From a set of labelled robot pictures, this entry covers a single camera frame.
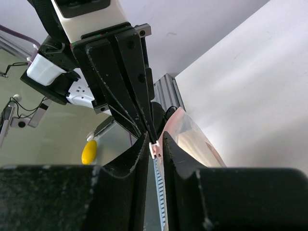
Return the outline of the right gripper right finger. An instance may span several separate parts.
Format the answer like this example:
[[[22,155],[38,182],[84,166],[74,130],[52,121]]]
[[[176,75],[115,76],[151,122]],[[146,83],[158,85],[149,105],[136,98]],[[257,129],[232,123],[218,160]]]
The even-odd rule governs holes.
[[[163,135],[171,231],[305,231],[308,178],[294,168],[205,167]]]

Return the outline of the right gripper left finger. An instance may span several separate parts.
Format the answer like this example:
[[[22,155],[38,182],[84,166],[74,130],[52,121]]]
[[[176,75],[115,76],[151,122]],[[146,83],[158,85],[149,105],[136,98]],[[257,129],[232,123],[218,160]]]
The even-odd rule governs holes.
[[[141,231],[149,135],[110,163],[0,169],[3,231]]]

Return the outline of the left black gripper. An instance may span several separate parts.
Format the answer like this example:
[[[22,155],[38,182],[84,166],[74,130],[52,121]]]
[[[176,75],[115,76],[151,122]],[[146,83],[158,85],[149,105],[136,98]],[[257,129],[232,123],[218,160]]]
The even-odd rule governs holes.
[[[95,112],[110,110],[134,137],[147,131],[155,142],[154,84],[145,41],[151,33],[149,24],[124,22],[81,36],[72,43],[72,54],[94,96]]]

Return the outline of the clear zip top bag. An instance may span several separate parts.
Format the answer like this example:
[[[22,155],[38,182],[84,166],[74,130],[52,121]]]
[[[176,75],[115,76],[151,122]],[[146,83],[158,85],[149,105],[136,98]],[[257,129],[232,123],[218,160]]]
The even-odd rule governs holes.
[[[182,107],[171,115],[163,132],[167,132],[179,147],[178,151],[169,154],[175,167],[196,169],[226,166],[209,139]]]

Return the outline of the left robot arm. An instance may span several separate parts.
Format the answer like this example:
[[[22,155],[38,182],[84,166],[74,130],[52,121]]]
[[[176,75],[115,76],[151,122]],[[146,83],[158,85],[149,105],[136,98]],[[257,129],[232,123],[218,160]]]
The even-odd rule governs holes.
[[[34,0],[48,33],[21,80],[48,99],[109,110],[134,137],[157,140],[148,24],[132,26],[117,0]]]

